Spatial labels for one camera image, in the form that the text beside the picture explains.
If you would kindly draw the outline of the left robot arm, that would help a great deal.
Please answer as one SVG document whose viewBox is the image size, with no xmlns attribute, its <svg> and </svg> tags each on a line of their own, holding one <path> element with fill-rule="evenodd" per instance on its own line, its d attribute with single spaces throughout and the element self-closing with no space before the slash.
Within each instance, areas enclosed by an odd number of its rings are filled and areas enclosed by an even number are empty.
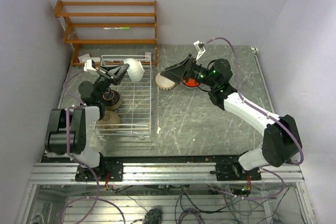
<svg viewBox="0 0 336 224">
<path fill-rule="evenodd" d="M 67 156 L 81 166 L 89 166 L 88 174 L 94 180 L 107 175 L 107 167 L 100 163 L 100 153 L 87 144 L 87 128 L 90 123 L 103 119 L 105 105 L 103 94 L 110 85 L 119 85 L 130 65 L 124 63 L 114 67 L 100 67 L 87 60 L 84 71 L 97 73 L 97 80 L 84 81 L 79 85 L 80 104 L 67 109 L 50 112 L 45 136 L 45 151 L 53 156 Z"/>
</svg>

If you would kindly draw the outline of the beige brown ceramic bowl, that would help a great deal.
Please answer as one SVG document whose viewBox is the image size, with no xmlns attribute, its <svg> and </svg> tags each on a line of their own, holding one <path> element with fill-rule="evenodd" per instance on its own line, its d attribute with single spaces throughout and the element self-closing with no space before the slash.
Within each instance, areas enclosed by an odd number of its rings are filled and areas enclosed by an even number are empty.
<svg viewBox="0 0 336 224">
<path fill-rule="evenodd" d="M 111 134 L 120 127 L 121 119 L 113 111 L 105 111 L 104 117 L 96 122 L 96 128 L 101 134 Z"/>
</svg>

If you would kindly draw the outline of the black glazed patterned bowl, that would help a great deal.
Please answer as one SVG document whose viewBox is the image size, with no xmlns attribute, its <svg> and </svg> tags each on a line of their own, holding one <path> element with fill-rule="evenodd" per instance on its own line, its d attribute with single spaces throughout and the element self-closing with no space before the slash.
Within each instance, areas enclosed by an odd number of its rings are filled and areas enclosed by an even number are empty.
<svg viewBox="0 0 336 224">
<path fill-rule="evenodd" d="M 122 98 L 118 91 L 109 89 L 102 95 L 102 102 L 107 110 L 115 111 L 122 104 Z"/>
</svg>

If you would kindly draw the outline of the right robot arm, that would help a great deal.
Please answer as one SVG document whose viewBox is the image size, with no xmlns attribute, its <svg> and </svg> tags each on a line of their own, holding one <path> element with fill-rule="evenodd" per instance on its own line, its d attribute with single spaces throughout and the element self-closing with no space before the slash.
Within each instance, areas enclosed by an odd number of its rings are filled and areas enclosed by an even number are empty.
<svg viewBox="0 0 336 224">
<path fill-rule="evenodd" d="M 247 122 L 262 136 L 261 147 L 246 151 L 232 162 L 231 172 L 236 179 L 244 179 L 250 170 L 263 166 L 280 167 L 284 163 L 299 165 L 304 156 L 295 119 L 290 115 L 279 116 L 245 98 L 239 87 L 232 87 L 234 75 L 226 59 L 212 60 L 203 67 L 198 60 L 206 52 L 205 44 L 196 41 L 196 57 L 188 55 L 182 62 L 165 68 L 155 77 L 162 90 L 171 90 L 177 84 L 194 80 L 209 87 L 207 94 L 213 105 L 230 112 Z"/>
</svg>

